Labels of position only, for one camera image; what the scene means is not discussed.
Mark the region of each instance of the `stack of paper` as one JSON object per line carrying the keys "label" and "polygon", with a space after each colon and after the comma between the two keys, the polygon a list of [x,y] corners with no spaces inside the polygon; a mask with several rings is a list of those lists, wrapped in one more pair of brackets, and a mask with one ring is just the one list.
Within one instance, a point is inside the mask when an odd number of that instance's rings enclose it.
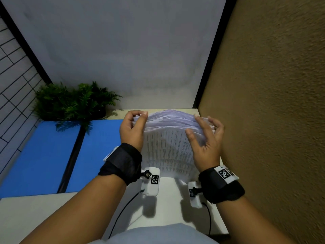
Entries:
{"label": "stack of paper", "polygon": [[163,110],[149,115],[144,129],[142,168],[160,168],[160,176],[178,178],[186,183],[197,179],[198,171],[185,134],[187,128],[193,130],[203,146],[205,136],[193,115],[177,110]]}

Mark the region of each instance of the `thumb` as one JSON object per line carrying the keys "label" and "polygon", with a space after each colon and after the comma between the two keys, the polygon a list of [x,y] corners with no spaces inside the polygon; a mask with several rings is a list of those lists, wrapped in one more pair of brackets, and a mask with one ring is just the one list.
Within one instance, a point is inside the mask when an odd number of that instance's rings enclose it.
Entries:
{"label": "thumb", "polygon": [[134,128],[143,131],[144,130],[144,125],[146,124],[147,119],[148,119],[148,111],[144,111],[140,115],[138,120],[136,121],[136,124],[134,125]]}
{"label": "thumb", "polygon": [[185,133],[186,133],[187,139],[189,140],[189,144],[191,145],[193,153],[198,151],[198,149],[200,148],[200,145],[199,145],[193,131],[191,129],[187,128],[187,129],[185,129]]}

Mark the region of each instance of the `brown wall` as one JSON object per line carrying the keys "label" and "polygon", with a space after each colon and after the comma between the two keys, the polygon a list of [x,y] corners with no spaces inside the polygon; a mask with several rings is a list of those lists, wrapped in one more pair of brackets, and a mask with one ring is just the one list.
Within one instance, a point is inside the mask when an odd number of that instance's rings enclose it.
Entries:
{"label": "brown wall", "polygon": [[325,0],[238,0],[201,100],[246,195],[300,243],[325,242]]}

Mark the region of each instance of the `grid panel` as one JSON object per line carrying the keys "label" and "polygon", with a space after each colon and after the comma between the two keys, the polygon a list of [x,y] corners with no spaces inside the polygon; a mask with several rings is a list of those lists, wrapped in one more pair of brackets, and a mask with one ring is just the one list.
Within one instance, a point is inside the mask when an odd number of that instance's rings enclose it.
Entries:
{"label": "grid panel", "polygon": [[44,81],[0,18],[0,182],[40,121],[31,109],[35,91],[42,85]]}

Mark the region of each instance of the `finger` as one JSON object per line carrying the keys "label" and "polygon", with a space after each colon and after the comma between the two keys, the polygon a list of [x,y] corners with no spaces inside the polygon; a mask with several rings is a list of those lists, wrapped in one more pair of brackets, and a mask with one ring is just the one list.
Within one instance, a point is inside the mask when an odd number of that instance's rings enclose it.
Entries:
{"label": "finger", "polygon": [[223,134],[225,132],[225,126],[218,119],[212,118],[210,116],[208,116],[208,121],[212,122],[213,125],[216,127],[214,137],[222,139]]}
{"label": "finger", "polygon": [[136,115],[141,115],[142,113],[143,113],[143,111],[141,111],[141,110],[128,111],[128,113],[124,116],[121,126],[132,128],[133,127],[133,125],[132,125],[133,117]]}
{"label": "finger", "polygon": [[141,130],[143,132],[147,119],[148,119],[148,111],[144,111],[140,115],[139,119],[136,121],[134,128]]}
{"label": "finger", "polygon": [[213,132],[211,127],[209,126],[209,124],[207,124],[201,117],[199,117],[198,115],[194,115],[195,120],[197,121],[197,123],[200,125],[200,127],[203,130],[203,133],[206,137],[207,140],[213,139]]}
{"label": "finger", "polygon": [[186,133],[187,139],[189,140],[189,144],[191,145],[192,151],[197,152],[200,148],[200,145],[199,145],[192,129],[189,129],[189,128],[185,129],[185,133]]}

